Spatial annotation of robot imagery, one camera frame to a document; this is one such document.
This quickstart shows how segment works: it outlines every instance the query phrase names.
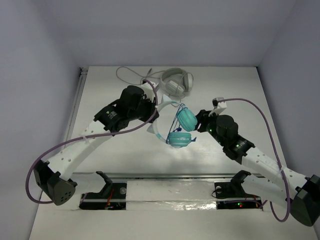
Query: white headphones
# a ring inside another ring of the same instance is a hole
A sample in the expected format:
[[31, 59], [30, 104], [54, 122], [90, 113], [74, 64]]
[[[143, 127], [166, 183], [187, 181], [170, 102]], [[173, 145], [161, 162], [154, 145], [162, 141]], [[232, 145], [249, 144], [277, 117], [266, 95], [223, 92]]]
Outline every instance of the white headphones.
[[160, 78], [161, 88], [178, 98], [182, 98], [184, 93], [191, 92], [193, 85], [194, 76], [181, 68], [165, 70]]

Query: table surface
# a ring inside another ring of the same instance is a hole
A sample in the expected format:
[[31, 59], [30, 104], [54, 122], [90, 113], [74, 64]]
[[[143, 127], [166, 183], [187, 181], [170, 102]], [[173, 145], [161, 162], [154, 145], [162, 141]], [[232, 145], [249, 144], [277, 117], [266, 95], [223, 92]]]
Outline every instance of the table surface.
[[[103, 107], [118, 99], [128, 85], [116, 77], [117, 67], [91, 66], [82, 91], [75, 118], [72, 138], [83, 132], [93, 116]], [[132, 67], [145, 75], [150, 67]], [[152, 72], [168, 69], [153, 67]], [[246, 98], [256, 103], [265, 113], [274, 135], [279, 156], [282, 150], [274, 128], [265, 94], [255, 67], [183, 67], [194, 75], [194, 87], [182, 102], [195, 114], [199, 110], [212, 110], [216, 97]], [[131, 83], [140, 78], [127, 69], [120, 69], [119, 76]], [[163, 91], [158, 91], [161, 100]], [[239, 125], [239, 134], [253, 142], [267, 155], [274, 158], [267, 128], [260, 113], [246, 102], [228, 102], [223, 113], [231, 115]], [[176, 108], [166, 107], [158, 119], [158, 129], [166, 136]], [[133, 121], [128, 128], [141, 124]], [[145, 126], [135, 132], [118, 135], [98, 147], [76, 170], [80, 173], [149, 174], [149, 175], [221, 175], [234, 174], [245, 169], [228, 159], [222, 147], [208, 134], [192, 132], [196, 142], [188, 147], [174, 148], [160, 142]]]
[[[141, 74], [149, 67], [133, 67]], [[154, 71], [167, 67], [154, 67]], [[271, 125], [279, 155], [282, 151], [275, 133], [265, 95], [253, 67], [184, 67], [194, 75], [194, 89], [183, 102], [195, 113], [212, 109], [215, 97], [248, 98], [258, 104]], [[115, 77], [116, 67], [94, 66], [88, 76], [76, 115], [73, 137], [86, 128], [102, 107], [117, 99], [126, 84]], [[128, 81], [139, 82], [128, 71], [119, 72]], [[159, 130], [165, 134], [176, 109], [168, 108], [159, 118]], [[225, 114], [234, 117], [239, 131], [253, 141], [266, 154], [274, 157], [269, 136], [259, 113], [243, 102], [230, 102]], [[80, 173], [72, 179], [78, 183], [74, 196], [66, 204], [40, 205], [36, 214], [31, 240], [87, 240], [87, 239], [185, 239], [185, 240], [259, 240], [288, 239], [316, 240], [313, 227], [306, 227], [289, 217], [285, 223], [276, 221], [269, 205], [264, 211], [258, 209], [238, 210], [79, 210], [81, 193], [97, 192], [103, 181], [95, 171], [117, 174], [148, 175], [223, 175], [243, 169], [225, 157], [221, 147], [209, 134], [197, 134], [197, 142], [183, 149], [175, 149], [160, 143], [146, 132], [146, 127], [125, 136], [117, 136], [100, 146], [78, 168]], [[284, 209], [276, 208], [280, 217]]]

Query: gray wall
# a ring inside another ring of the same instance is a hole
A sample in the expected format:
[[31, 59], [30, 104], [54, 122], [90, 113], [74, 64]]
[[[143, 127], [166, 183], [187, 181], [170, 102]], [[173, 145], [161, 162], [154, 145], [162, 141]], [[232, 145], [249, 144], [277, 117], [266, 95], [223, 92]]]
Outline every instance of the gray wall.
[[298, 0], [258, 67], [286, 162], [307, 176], [320, 175], [319, 12]]
[[258, 66], [295, 0], [45, 0], [79, 66]]
[[[25, 193], [26, 174], [44, 150], [61, 141], [79, 69], [49, 15], [42, 16], [42, 5], [0, 5], [0, 238], [23, 240], [37, 209]], [[34, 181], [31, 190], [39, 196]]]

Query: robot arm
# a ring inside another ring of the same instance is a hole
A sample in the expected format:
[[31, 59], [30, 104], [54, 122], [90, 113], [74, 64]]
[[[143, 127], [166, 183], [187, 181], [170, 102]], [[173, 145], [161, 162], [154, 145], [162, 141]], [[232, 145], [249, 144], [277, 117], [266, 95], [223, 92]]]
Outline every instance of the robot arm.
[[35, 165], [33, 172], [36, 183], [56, 205], [64, 204], [75, 193], [77, 183], [70, 177], [76, 168], [97, 147], [126, 128], [130, 121], [149, 120], [152, 123], [159, 117], [155, 111], [155, 94], [149, 83], [128, 86], [122, 91], [119, 99], [94, 116], [79, 141], [68, 145], [46, 162], [40, 160]]
[[[221, 99], [212, 101], [212, 111], [201, 110], [195, 129], [208, 132], [222, 147], [228, 158], [260, 173], [269, 181], [257, 178], [251, 173], [240, 171], [220, 192], [254, 194], [264, 197], [280, 206], [286, 207], [290, 201], [290, 214], [300, 223], [312, 226], [320, 216], [320, 178], [316, 175], [306, 177], [286, 166], [279, 169], [276, 161], [266, 156], [255, 145], [238, 134], [238, 124], [229, 115], [220, 115], [226, 109]], [[281, 171], [286, 176], [289, 198]]]

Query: bolt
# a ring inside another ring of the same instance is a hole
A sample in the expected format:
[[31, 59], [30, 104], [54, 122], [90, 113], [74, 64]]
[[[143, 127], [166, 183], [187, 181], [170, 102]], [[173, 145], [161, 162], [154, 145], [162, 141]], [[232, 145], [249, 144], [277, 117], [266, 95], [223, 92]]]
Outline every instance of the bolt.
[[121, 187], [120, 194], [126, 194], [126, 193], [127, 193], [127, 189], [125, 187]]

